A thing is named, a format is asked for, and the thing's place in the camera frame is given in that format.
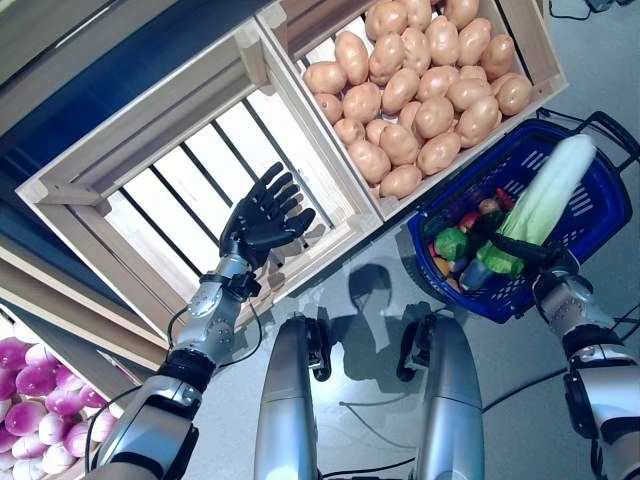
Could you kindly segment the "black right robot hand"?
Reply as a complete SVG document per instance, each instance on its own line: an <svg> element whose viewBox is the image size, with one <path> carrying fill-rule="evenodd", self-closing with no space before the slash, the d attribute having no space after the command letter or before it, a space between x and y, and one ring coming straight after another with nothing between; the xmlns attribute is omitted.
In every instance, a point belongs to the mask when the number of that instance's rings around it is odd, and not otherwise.
<svg viewBox="0 0 640 480"><path fill-rule="evenodd" d="M562 244L536 245L494 233L490 240L501 251L525 263L525 269L536 276L544 274L574 275L580 264L576 257Z"/></svg>

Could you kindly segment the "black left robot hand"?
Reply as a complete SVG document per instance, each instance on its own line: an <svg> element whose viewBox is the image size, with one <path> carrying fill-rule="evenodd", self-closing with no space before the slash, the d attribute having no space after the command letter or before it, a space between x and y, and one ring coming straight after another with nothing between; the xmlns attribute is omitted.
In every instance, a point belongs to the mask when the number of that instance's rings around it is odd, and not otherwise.
<svg viewBox="0 0 640 480"><path fill-rule="evenodd" d="M271 165L232 211L219 240L219 256L237 255L257 270L272 250L300 238L316 212L294 212L300 206L299 193L292 173L280 162Z"/></svg>

